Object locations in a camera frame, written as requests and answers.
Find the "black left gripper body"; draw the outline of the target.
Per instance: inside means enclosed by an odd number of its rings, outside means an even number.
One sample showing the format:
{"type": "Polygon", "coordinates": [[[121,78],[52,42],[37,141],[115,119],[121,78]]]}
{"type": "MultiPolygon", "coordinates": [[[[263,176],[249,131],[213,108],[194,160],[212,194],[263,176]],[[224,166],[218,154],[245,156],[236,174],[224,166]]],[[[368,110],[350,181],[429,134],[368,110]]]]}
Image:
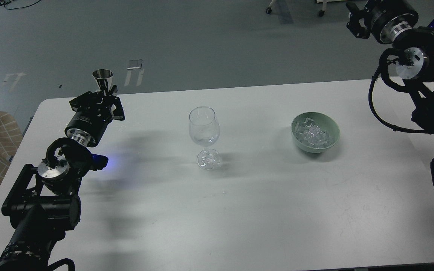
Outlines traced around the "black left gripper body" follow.
{"type": "Polygon", "coordinates": [[[84,134],[87,147],[98,146],[107,126],[113,120],[113,105],[114,99],[70,100],[70,106],[75,113],[65,128],[65,135],[71,138],[76,134],[84,134]]]}

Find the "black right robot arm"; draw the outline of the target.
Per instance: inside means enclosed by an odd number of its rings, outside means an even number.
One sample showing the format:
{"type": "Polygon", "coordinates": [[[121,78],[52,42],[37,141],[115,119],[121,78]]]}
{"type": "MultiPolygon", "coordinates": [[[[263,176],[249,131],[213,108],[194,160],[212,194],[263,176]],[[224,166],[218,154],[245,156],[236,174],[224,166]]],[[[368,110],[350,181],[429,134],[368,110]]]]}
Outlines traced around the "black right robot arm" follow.
{"type": "Polygon", "coordinates": [[[416,27],[419,15],[406,0],[369,0],[363,9],[348,2],[347,28],[355,38],[373,36],[380,44],[390,44],[379,57],[368,91],[374,117],[393,131],[434,134],[434,19],[416,27]],[[373,103],[377,79],[394,91],[408,94],[415,106],[411,120],[420,128],[409,129],[379,117],[373,103]]]}

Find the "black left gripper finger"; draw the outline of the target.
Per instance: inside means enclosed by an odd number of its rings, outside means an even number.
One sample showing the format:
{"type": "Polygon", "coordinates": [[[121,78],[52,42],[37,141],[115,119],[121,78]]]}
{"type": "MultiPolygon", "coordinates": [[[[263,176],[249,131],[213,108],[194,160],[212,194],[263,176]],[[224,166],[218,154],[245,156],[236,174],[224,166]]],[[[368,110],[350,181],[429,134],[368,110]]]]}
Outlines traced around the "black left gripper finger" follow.
{"type": "Polygon", "coordinates": [[[119,97],[110,95],[107,97],[108,104],[110,105],[110,115],[109,122],[113,120],[124,121],[125,113],[119,97]]]}
{"type": "Polygon", "coordinates": [[[98,91],[87,91],[69,101],[72,111],[75,113],[83,111],[95,111],[95,100],[98,98],[98,91]]]}

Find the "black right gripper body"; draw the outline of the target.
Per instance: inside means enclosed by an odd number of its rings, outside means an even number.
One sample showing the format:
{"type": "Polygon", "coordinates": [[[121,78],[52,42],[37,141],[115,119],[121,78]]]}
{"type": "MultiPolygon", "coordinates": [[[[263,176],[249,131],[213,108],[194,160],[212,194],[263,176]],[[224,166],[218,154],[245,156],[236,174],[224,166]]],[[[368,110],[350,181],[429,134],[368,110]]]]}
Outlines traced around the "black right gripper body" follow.
{"type": "Polygon", "coordinates": [[[417,24],[417,11],[406,0],[368,0],[364,23],[380,44],[391,44],[398,34],[417,24]]]}

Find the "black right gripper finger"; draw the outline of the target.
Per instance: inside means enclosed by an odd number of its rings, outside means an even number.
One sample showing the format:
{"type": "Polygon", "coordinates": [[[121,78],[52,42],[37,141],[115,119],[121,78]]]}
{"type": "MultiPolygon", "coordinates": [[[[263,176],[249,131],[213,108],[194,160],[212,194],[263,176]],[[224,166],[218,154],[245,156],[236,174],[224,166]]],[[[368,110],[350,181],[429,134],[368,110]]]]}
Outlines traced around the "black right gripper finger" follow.
{"type": "Polygon", "coordinates": [[[356,3],[348,2],[346,7],[349,11],[348,23],[346,27],[355,38],[369,38],[369,20],[371,14],[372,2],[367,2],[363,10],[360,10],[356,3]]]}

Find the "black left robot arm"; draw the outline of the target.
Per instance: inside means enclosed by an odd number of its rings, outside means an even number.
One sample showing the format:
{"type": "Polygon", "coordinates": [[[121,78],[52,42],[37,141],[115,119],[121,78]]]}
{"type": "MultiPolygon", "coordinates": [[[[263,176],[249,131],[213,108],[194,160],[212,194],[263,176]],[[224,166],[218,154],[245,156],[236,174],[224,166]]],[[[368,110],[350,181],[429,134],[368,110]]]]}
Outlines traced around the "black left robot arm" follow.
{"type": "Polygon", "coordinates": [[[48,146],[38,166],[24,165],[1,208],[14,233],[0,256],[0,271],[55,271],[64,265],[75,270],[69,258],[50,264],[50,253],[80,221],[83,177],[107,166],[106,156],[89,149],[98,145],[113,120],[125,119],[116,94],[113,85],[70,100],[75,115],[65,137],[48,146]]]}

